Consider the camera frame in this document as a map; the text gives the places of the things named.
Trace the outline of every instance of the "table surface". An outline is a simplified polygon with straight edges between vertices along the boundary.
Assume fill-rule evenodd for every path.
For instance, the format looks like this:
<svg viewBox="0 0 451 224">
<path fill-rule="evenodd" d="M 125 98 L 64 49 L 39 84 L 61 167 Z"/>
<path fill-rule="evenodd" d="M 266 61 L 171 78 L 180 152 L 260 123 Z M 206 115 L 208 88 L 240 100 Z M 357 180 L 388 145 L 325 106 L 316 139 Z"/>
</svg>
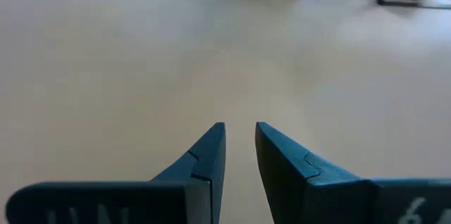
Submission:
<svg viewBox="0 0 451 224">
<path fill-rule="evenodd" d="M 149 180 L 216 121 L 228 140 L 221 223 L 272 223 L 258 120 L 361 176 L 451 176 L 449 11 L 374 0 L 0 5 L 2 205 L 43 180 Z"/>
</svg>

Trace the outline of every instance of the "printed number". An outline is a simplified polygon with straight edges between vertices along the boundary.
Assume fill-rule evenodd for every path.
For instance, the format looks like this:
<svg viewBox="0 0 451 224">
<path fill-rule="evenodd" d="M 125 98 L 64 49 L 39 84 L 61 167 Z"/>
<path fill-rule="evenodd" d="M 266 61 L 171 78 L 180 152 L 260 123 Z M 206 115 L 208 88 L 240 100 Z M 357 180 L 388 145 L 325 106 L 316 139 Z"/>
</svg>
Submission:
<svg viewBox="0 0 451 224">
<path fill-rule="evenodd" d="M 416 198 L 407 209 L 406 214 L 400 218 L 398 224 L 421 224 L 423 219 L 415 211 L 426 201 L 425 198 Z"/>
</svg>

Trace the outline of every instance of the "beige table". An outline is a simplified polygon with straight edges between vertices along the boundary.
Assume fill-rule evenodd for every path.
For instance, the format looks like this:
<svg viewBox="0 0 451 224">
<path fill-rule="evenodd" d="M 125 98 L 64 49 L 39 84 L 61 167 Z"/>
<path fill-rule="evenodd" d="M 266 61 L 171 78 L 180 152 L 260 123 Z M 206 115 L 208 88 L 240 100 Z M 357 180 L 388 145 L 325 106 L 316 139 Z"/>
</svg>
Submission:
<svg viewBox="0 0 451 224">
<path fill-rule="evenodd" d="M 373 0 L 0 0 L 0 205 L 42 180 L 148 180 L 220 120 L 222 223 L 272 223 L 257 120 L 358 175 L 451 176 L 450 19 Z"/>
</svg>

